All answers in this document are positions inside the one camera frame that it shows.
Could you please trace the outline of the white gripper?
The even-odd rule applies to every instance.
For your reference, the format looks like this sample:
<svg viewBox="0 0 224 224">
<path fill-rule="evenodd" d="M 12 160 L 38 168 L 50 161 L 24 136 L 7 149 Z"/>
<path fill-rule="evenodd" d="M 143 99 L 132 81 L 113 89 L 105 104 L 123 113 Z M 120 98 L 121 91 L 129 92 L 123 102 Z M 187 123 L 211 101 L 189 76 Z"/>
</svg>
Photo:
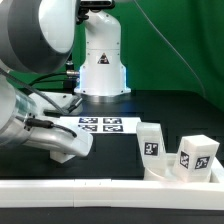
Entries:
<svg viewBox="0 0 224 224">
<path fill-rule="evenodd" d="M 38 122 L 48 122 L 49 126 L 32 125 L 31 134 L 25 145 L 66 155 L 87 156 L 93 143 L 93 136 L 63 119 L 63 116 L 77 115 L 81 112 L 82 107 L 77 105 L 80 98 L 55 92 L 45 92 L 45 95 L 57 103 L 64 113 L 36 93 L 30 94 L 29 97 L 37 106 L 35 119 Z"/>
</svg>

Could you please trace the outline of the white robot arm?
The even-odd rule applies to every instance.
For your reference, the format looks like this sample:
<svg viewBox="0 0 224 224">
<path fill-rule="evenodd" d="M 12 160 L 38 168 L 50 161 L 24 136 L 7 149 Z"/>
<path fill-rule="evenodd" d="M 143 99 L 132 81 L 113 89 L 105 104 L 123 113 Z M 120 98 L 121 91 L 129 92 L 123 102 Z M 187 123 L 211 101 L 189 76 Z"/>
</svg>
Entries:
<svg viewBox="0 0 224 224">
<path fill-rule="evenodd" d="M 47 149 L 54 158 L 86 156 L 93 136 L 46 110 L 70 115 L 84 96 L 108 101 L 128 94 L 120 61 L 121 26 L 105 11 L 118 0 L 0 0 L 0 148 L 19 144 Z M 53 73 L 72 53 L 75 26 L 85 25 L 86 58 L 75 94 L 27 96 L 10 73 Z"/>
</svg>

